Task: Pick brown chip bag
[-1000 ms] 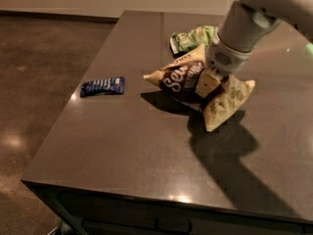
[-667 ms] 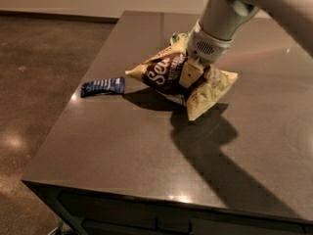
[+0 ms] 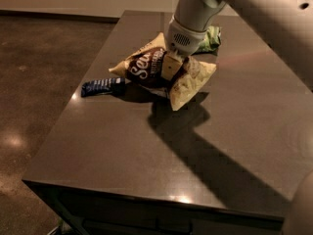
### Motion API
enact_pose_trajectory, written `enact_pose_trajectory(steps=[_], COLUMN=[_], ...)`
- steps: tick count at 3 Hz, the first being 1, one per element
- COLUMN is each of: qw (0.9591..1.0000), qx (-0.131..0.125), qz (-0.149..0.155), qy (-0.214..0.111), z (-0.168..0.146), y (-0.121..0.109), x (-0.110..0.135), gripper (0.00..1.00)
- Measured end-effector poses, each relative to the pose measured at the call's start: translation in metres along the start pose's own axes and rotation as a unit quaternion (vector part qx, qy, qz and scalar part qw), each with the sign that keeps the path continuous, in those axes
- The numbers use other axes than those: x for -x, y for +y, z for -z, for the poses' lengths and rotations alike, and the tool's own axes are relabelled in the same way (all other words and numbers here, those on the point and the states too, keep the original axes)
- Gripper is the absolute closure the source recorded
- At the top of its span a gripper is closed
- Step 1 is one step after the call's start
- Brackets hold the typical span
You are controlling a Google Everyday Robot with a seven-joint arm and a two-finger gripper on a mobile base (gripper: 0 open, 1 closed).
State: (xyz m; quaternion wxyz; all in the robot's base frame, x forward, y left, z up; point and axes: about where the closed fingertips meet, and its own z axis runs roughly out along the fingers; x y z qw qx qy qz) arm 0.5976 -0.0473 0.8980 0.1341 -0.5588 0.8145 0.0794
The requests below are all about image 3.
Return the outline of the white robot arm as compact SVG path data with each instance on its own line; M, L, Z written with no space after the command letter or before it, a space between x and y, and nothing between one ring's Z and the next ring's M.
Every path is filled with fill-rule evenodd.
M167 47L183 57L194 54L225 6L313 89L313 0L179 0L165 34Z

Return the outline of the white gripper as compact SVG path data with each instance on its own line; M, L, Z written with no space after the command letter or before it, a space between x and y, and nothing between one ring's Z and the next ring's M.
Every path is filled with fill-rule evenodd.
M175 17L171 18L165 34L166 47L171 52L164 55L162 78L168 81L173 78L183 65L184 59L181 56L190 56L198 50L206 30L207 22L204 20L187 20L187 24L182 25Z

